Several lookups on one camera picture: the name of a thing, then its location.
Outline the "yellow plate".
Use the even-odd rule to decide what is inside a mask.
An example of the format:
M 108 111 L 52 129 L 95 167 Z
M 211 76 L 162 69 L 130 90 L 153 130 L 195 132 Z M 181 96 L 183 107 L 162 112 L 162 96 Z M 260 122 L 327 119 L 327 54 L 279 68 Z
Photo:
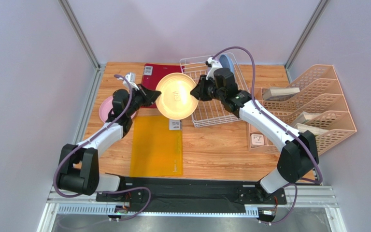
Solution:
M 195 81 L 186 74 L 176 72 L 164 76 L 156 90 L 161 95 L 156 100 L 159 112 L 173 120 L 182 120 L 196 110 L 199 101 L 190 94 L 196 87 Z

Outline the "blue plate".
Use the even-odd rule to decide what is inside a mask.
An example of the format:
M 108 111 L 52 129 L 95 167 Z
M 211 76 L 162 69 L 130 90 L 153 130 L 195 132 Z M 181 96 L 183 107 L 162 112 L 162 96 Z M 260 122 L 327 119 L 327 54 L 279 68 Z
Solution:
M 223 68 L 228 68 L 233 74 L 235 74 L 234 63 L 228 55 L 222 54 L 219 57 L 218 61 L 220 62 Z

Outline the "pink plate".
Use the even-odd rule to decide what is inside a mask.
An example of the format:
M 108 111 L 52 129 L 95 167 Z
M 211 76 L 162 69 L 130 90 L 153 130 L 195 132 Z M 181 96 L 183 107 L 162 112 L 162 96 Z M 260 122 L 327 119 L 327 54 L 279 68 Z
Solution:
M 113 97 L 110 96 L 106 100 L 104 100 L 100 106 L 99 117 L 103 123 L 106 123 L 108 116 L 110 112 L 112 111 L 112 108 L 113 108 L 112 101 L 113 101 Z

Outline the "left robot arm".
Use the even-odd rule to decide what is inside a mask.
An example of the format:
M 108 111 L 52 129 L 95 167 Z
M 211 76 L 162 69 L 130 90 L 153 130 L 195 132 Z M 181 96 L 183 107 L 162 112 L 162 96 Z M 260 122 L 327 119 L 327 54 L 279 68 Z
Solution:
M 142 106 L 156 102 L 161 91 L 149 90 L 141 84 L 130 91 L 119 89 L 113 93 L 112 109 L 99 131 L 76 144 L 66 144 L 60 154 L 53 184 L 62 197 L 92 195 L 96 192 L 116 192 L 120 177 L 100 174 L 99 158 L 115 142 L 124 138 L 132 126 L 132 115 Z

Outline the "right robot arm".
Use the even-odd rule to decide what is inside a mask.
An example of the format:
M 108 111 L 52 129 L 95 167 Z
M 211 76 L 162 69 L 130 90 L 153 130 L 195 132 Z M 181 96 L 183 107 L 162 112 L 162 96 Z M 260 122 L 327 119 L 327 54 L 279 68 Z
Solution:
M 257 183 L 263 197 L 318 169 L 315 135 L 300 132 L 267 111 L 249 92 L 238 88 L 230 69 L 219 68 L 213 77 L 201 75 L 190 94 L 202 102 L 220 101 L 226 111 L 254 126 L 280 151 L 276 168 Z

